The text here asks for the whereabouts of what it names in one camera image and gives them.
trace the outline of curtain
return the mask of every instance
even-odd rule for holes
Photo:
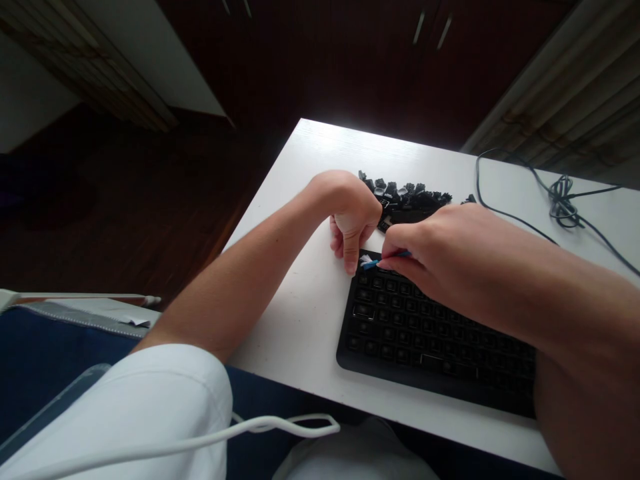
[[[73,0],[0,0],[0,30],[94,110],[156,131],[177,124]]]
[[[501,147],[536,168],[595,178],[640,155],[639,130],[640,2],[618,0],[559,53],[472,153]]]

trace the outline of wooden floor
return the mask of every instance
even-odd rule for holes
[[[50,134],[18,152],[64,168],[3,213],[0,288],[158,295],[162,309],[219,254],[286,135],[186,111],[169,134],[87,115],[77,151]]]

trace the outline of white sleeve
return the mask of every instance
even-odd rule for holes
[[[0,468],[12,478],[97,452],[198,437],[227,428],[229,377],[212,354],[159,345],[116,363]],[[227,444],[90,470],[74,479],[224,479]]]

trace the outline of fingernail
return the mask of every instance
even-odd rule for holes
[[[358,264],[356,262],[345,262],[345,269],[347,270],[347,273],[351,276],[355,275],[355,270],[358,267]]]

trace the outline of black cable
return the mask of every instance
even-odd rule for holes
[[[618,260],[624,263],[629,270],[631,270],[632,272],[634,272],[636,275],[640,277],[640,271],[637,268],[635,268],[632,264],[630,264],[630,262],[628,262],[628,260],[624,258],[620,254],[620,252],[618,252],[618,250],[614,248],[611,242],[607,240],[607,238],[602,234],[602,232],[600,232],[600,230],[594,227],[584,217],[579,215],[578,209],[571,204],[571,199],[574,199],[576,197],[584,197],[585,195],[594,195],[596,193],[604,193],[612,190],[618,190],[619,188],[622,188],[621,185],[616,185],[610,188],[593,190],[593,191],[584,192],[584,193],[570,194],[569,191],[573,186],[573,180],[571,180],[567,175],[562,175],[558,180],[556,180],[556,182],[551,184],[551,187],[548,187],[542,181],[542,179],[538,175],[538,172],[536,172],[536,170],[532,166],[530,166],[528,162],[524,161],[518,155],[508,150],[494,148],[494,149],[487,150],[486,152],[483,152],[480,155],[478,155],[478,157],[475,160],[475,189],[477,190],[477,193],[478,193],[478,202],[480,202],[480,205],[482,205],[486,209],[492,210],[502,215],[506,215],[514,220],[518,220],[519,222],[524,223],[530,229],[538,232],[540,235],[542,235],[544,238],[554,243],[555,245],[558,245],[558,244],[550,236],[541,232],[532,224],[522,220],[521,218],[516,217],[515,215],[490,207],[484,202],[484,200],[482,200],[482,195],[480,194],[480,159],[483,157],[486,157],[488,153],[491,153],[494,151],[500,151],[508,154],[509,157],[515,158],[522,164],[522,166],[524,166],[525,168],[529,169],[532,172],[536,181],[542,186],[542,188],[544,188],[547,191],[547,194],[549,195],[549,200],[551,202],[551,209],[549,210],[549,216],[554,218],[558,223],[558,225],[560,225],[563,228],[576,228],[576,227],[585,228],[585,226],[582,224],[582,223],[585,223],[594,232],[596,232],[596,234],[602,239],[603,242],[605,242],[605,244],[610,248],[611,252],[616,256],[616,258],[618,258]]]

